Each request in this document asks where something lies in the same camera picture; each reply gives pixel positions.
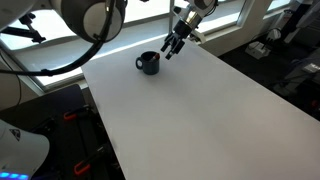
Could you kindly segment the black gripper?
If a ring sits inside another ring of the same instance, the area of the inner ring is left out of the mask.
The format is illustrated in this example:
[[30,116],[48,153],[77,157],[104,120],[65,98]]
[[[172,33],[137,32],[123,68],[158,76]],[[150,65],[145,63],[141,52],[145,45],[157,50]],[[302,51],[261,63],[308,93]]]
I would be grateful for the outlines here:
[[173,30],[167,35],[164,40],[164,45],[161,47],[161,51],[164,52],[168,46],[171,46],[170,51],[165,58],[170,60],[174,54],[178,54],[185,42],[184,39],[192,32],[190,26],[182,20],[179,20]]

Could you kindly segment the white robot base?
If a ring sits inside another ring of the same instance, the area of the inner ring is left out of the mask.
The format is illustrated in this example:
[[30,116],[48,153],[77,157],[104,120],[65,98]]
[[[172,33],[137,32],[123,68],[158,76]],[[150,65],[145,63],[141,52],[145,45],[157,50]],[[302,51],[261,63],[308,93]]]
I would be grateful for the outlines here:
[[0,180],[31,180],[46,160],[49,140],[0,120]]

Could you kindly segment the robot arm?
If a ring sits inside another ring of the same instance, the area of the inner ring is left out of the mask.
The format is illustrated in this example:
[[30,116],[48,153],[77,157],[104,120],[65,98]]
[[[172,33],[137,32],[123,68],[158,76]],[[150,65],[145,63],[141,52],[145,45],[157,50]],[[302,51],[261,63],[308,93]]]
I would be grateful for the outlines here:
[[[184,46],[184,40],[218,6],[218,0],[185,0],[185,8],[173,6],[172,10],[179,20],[164,40],[161,51],[167,48],[169,60]],[[67,27],[83,40],[94,43],[98,40],[106,19],[106,42],[113,40],[121,31],[128,0],[0,0],[0,30],[2,33],[31,38],[41,43],[45,40],[31,26],[30,13],[37,10],[54,10]]]

